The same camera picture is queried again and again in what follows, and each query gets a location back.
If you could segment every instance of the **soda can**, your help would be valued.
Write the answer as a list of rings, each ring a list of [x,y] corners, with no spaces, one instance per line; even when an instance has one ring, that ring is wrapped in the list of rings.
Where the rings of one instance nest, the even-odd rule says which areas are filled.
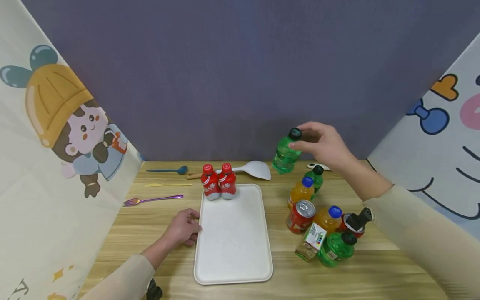
[[[287,218],[287,226],[293,233],[302,233],[313,222],[315,206],[307,200],[300,200],[293,206]]]

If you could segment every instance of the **green bottle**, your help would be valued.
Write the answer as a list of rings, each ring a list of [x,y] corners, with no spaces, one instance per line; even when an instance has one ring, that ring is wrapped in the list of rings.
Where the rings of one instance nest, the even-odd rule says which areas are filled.
[[[320,251],[317,253],[318,259],[327,267],[334,267],[339,262],[347,260],[355,252],[357,237],[351,232],[333,232],[324,240]]]
[[[300,138],[301,130],[298,128],[292,128],[290,129],[288,136],[281,139],[278,143],[272,166],[278,171],[279,174],[290,173],[293,170],[293,166],[295,165],[297,159],[299,159],[301,151],[290,149],[288,144],[298,141]]]
[[[321,166],[315,166],[312,171],[308,171],[307,173],[305,173],[305,175],[303,175],[304,177],[310,177],[313,179],[314,192],[313,195],[310,197],[310,201],[315,198],[315,194],[317,194],[318,190],[324,183],[324,178],[322,177],[323,173],[324,168],[322,168]]]

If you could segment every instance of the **yellow hat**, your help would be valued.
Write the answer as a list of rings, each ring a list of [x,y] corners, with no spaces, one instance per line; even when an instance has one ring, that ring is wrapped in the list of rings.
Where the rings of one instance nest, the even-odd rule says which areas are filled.
[[[28,81],[25,108],[43,146],[52,148],[68,118],[93,96],[70,67],[48,64]]]

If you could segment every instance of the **gray wall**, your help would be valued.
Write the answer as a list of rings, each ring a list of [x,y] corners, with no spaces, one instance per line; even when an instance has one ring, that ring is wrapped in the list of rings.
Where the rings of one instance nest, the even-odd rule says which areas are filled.
[[[335,125],[365,158],[480,30],[475,0],[23,0],[148,159],[271,159]]]

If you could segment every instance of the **tray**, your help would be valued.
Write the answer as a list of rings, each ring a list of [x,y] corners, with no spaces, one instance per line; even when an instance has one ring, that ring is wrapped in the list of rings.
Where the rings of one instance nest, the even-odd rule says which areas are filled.
[[[237,184],[232,200],[202,193],[193,276],[201,285],[267,281],[273,274],[262,191]]]

